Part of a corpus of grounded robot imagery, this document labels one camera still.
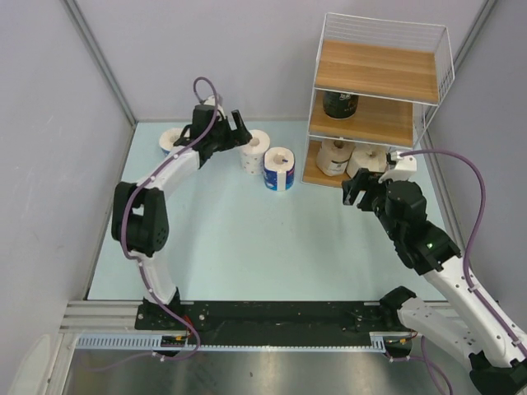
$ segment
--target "metal frame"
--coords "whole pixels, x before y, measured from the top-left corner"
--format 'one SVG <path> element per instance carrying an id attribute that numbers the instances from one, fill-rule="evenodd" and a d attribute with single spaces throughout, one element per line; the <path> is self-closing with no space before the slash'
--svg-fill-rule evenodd
<path id="1" fill-rule="evenodd" d="M 128 102 L 126 101 L 124 94 L 119 88 L 119 84 L 116 81 L 114 74 L 111 72 L 110 66 L 105 60 L 103 53 L 100 51 L 99 45 L 96 43 L 94 35 L 86 22 L 85 17 L 77 5 L 75 0 L 61 0 L 68 15 L 72 19 L 72 23 L 75 25 L 79 35 L 82 37 L 83 42 L 92 58 L 94 59 L 97 67 L 100 69 L 103 77 L 110 86 L 110 89 L 114 92 L 127 120 L 135 128 L 137 120 L 133 116 L 133 112 L 130 109 Z M 496 6 L 497 0 L 487 0 L 480 10 L 475 22 L 470 28 L 467 37 L 461 49 L 455 55 L 454 59 L 454 70 L 458 70 L 463 64 L 467 53 L 472 48 L 474 41 L 478 38 L 479 32 L 485 25 L 487 19 L 492 13 L 493 8 Z M 428 111 L 426 116 L 426 124 L 429 124 L 433 119 L 437 108 L 432 111 Z M 422 137 L 422 146 L 426 148 L 433 147 L 428 133 L 424 133 Z M 445 180 L 441 172 L 441 167 L 435 156 L 428 156 L 427 158 L 428 168 L 431 171 L 431 180 L 438 194 L 438 202 L 441 206 L 441 212 L 445 218 L 445 224 L 449 234 L 453 237 L 458 245 L 464 245 L 462 234 L 457 225 L 455 219 L 455 211 L 452 207 Z M 78 338 L 83 333 L 120 333 L 120 334 L 148 334 L 148 335 L 159 335 L 159 332 L 151 331 L 136 331 L 134 327 L 135 318 L 138 310 L 138 306 L 141 302 L 139 301 L 72 301 L 68 304 L 64 319 L 59 330 L 60 345 L 58 352 L 53 361 L 53 369 L 49 380 L 47 382 L 47 388 L 45 389 L 46 395 L 62 395 L 66 380 L 68 377 L 68 371 L 72 362 L 73 352 L 75 345 L 77 344 Z M 445 316 L 459 321 L 457 313 L 450 307 L 446 302 L 437 302 L 429 304 L 432 308 L 441 311 Z M 171 332 L 171 335 L 183 334 L 181 332 Z M 398 333 L 382 333 L 373 332 L 372 335 L 376 336 L 397 336 Z"/>
<path id="2" fill-rule="evenodd" d="M 126 97 L 124 97 L 119 83 L 117 82 L 117 79 L 112 73 L 110 65 L 108 64 L 104 54 L 100 50 L 96 38 L 91 32 L 90 26 L 86 22 L 86 18 L 82 14 L 81 8 L 78 6 L 75 0 L 60 0 L 60 2 L 64 5 L 66 13 L 72 20 L 73 25 L 75 26 L 79 35 L 81 36 L 82 41 L 86 45 L 88 53 L 90 53 L 97 68 L 99 68 L 102 77 L 105 79 L 111 91 L 114 93 L 115 98 L 121 106 L 121 110 L 123 110 L 124 116 L 130 122 L 130 125 L 135 128 L 138 121 L 133 116 L 132 109 L 130 108 L 130 105 L 126 100 Z"/>

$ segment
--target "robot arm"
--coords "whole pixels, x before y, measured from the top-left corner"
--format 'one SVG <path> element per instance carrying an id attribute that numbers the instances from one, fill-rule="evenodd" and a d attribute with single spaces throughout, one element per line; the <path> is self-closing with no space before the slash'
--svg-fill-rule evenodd
<path id="1" fill-rule="evenodd" d="M 427 220 L 427 201 L 418 185 L 408 181 L 417 170 L 415 159 L 392 152 L 388 163 L 383 174 L 360 169 L 353 179 L 343 182 L 343 203 L 352 205 L 359 192 L 365 192 L 357 207 L 374 212 L 403 264 L 437 288 L 467 328 L 434 312 L 404 287 L 391 291 L 381 305 L 404 326 L 420 332 L 459 361 L 482 394 L 516 394 L 527 384 L 527 360 L 473 289 L 479 289 L 520 340 L 527 336 L 472 272 L 474 287 L 469 289 L 459 248 Z"/>
<path id="2" fill-rule="evenodd" d="M 214 113 L 214 99 L 208 98 L 194 109 L 192 123 L 187 125 L 168 156 L 156 167 L 162 171 L 152 177 L 148 175 L 136 183 L 121 182 L 114 191 L 114 209 L 111 233 L 115 240 L 121 240 L 121 227 L 125 207 L 134 190 L 150 178 L 133 201 L 136 211 L 130 212 L 126 229 L 126 244 L 132 256 L 140 258 L 147 283 L 163 304 L 169 304 L 176 292 L 176 286 L 168 271 L 166 251 L 163 247 L 168 240 L 169 221 L 166 213 L 166 199 L 177 189 L 181 182 L 201 169 L 217 151 L 230 150 L 247 144 L 251 134 L 244 125 L 239 111 L 232 112 L 236 129 L 232 130 L 221 107 L 211 131 L 193 145 L 191 149 L 179 153 L 183 146 L 194 142 L 211 122 Z M 150 292 L 147 299 L 153 301 Z"/>

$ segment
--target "gray wall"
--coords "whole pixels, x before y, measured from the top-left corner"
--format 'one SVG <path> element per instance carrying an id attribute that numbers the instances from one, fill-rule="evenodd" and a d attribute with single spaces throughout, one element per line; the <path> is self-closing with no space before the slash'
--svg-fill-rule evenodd
<path id="1" fill-rule="evenodd" d="M 246 118 L 305 118 L 326 12 L 447 25 L 457 51 L 483 0 L 78 0 L 136 117 L 189 119 L 211 77 Z"/>
<path id="2" fill-rule="evenodd" d="M 474 246 L 474 271 L 524 328 L 526 17 L 525 0 L 498 2 L 431 126 L 435 147 L 468 156 L 483 173 L 487 210 Z M 477 181 L 455 160 L 442 159 L 441 168 L 468 239 L 479 205 Z"/>
<path id="3" fill-rule="evenodd" d="M 132 129 L 59 1 L 1 1 L 0 59 L 7 393 L 26 350 L 82 296 Z"/>

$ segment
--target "white wire rack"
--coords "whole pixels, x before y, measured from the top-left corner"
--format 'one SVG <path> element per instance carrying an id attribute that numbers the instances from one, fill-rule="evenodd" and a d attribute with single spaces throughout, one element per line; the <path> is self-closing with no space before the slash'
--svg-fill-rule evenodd
<path id="1" fill-rule="evenodd" d="M 446 26 L 327 13 L 316 58 L 304 182 L 340 186 L 340 179 L 322 174 L 315 165 L 317 146 L 324 139 L 389 149 L 416 146 L 430 123 L 429 114 L 441 104 L 454 79 Z M 352 118 L 335 122 L 322 112 L 317 97 L 323 91 L 370 96 L 375 101 L 359 100 Z M 408 105 L 387 105 L 392 100 Z"/>

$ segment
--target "toilet paper roll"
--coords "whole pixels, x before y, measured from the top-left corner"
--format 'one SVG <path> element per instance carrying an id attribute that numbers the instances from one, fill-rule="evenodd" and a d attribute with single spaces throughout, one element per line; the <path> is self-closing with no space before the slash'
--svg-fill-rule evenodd
<path id="1" fill-rule="evenodd" d="M 174 143 L 178 138 L 180 138 L 182 131 L 182 128 L 172 128 L 165 130 L 163 134 L 161 134 L 161 137 L 159 137 L 159 146 L 165 155 L 168 155 L 169 152 L 172 151 L 172 148 L 174 148 Z"/>
<path id="2" fill-rule="evenodd" d="M 253 138 L 248 144 L 240 147 L 241 167 L 249 174 L 264 173 L 264 154 L 271 145 L 268 134 L 262 130 L 250 130 Z"/>
<path id="3" fill-rule="evenodd" d="M 344 174 L 354 147 L 352 142 L 325 139 L 316 156 L 316 165 L 329 176 Z"/>
<path id="4" fill-rule="evenodd" d="M 295 156 L 287 148 L 275 146 L 263 156 L 263 178 L 273 191 L 288 190 L 295 179 Z"/>
<path id="5" fill-rule="evenodd" d="M 357 144 L 347 164 L 346 173 L 354 177 L 360 168 L 384 172 L 386 169 L 386 149 L 382 146 Z"/>

